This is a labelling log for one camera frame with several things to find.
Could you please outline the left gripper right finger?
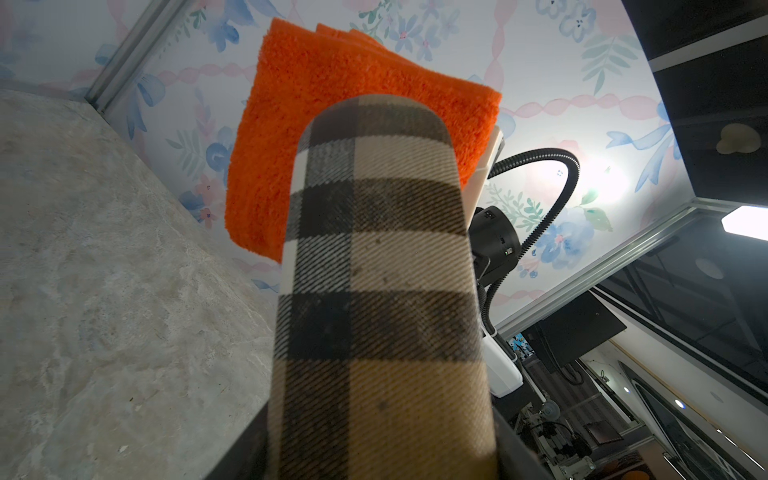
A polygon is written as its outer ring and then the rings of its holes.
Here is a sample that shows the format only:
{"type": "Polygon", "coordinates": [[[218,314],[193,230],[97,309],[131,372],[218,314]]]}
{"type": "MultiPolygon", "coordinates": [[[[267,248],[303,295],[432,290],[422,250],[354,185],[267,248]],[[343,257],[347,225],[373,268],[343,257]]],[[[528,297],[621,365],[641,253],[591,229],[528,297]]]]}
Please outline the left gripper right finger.
{"type": "Polygon", "coordinates": [[[526,447],[501,413],[492,409],[497,444],[498,478],[501,480],[550,480],[538,457],[526,447]]]}

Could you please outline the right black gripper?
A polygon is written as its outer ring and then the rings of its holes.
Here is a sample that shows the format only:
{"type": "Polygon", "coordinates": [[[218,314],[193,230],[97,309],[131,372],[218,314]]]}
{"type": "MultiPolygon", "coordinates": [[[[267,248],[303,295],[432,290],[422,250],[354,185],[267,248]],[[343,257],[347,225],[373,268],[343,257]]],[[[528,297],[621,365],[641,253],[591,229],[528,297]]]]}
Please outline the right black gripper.
{"type": "Polygon", "coordinates": [[[512,223],[499,208],[477,208],[468,234],[475,278],[481,287],[503,279],[517,266],[521,242],[512,223]]]}

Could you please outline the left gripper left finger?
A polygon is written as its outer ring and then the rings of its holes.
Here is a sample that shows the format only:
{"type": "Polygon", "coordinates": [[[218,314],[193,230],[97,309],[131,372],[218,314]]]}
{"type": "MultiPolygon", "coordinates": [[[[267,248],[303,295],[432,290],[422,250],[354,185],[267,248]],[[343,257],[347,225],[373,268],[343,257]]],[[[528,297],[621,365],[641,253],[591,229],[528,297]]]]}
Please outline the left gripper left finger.
{"type": "Polygon", "coordinates": [[[206,480],[262,480],[268,463],[268,404],[205,477],[206,480]]]}

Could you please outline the plaid eyeglass case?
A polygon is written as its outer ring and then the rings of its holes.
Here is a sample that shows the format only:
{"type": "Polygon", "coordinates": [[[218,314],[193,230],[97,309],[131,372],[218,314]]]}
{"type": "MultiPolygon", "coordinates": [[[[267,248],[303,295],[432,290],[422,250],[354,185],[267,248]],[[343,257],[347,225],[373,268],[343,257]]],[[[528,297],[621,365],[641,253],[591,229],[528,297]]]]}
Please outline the plaid eyeglass case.
{"type": "Polygon", "coordinates": [[[290,184],[268,403],[272,479],[493,479],[458,169],[426,106],[318,114],[290,184]]]}

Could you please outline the orange microfiber cloth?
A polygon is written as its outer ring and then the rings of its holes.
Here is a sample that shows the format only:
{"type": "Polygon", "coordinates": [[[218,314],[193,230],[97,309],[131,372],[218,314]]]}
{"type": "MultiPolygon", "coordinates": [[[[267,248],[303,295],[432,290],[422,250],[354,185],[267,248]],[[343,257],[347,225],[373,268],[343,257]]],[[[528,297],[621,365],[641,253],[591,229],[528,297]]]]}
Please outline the orange microfiber cloth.
{"type": "Polygon", "coordinates": [[[235,244],[281,260],[301,134],[326,108],[370,94],[406,97],[437,113],[462,184],[485,152],[502,100],[488,86],[423,68],[358,31],[273,20],[228,169],[225,226],[235,244]]]}

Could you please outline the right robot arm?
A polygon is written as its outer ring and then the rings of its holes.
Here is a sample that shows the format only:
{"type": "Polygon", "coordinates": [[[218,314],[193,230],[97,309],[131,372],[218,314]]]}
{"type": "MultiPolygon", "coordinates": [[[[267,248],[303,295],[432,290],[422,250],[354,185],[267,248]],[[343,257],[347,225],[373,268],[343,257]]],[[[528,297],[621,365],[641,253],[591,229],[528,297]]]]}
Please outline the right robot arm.
{"type": "Polygon", "coordinates": [[[493,206],[476,209],[468,234],[492,402],[503,418],[511,421],[520,412],[543,403],[520,358],[490,320],[492,286],[517,266],[521,244],[512,223],[493,206]]]}

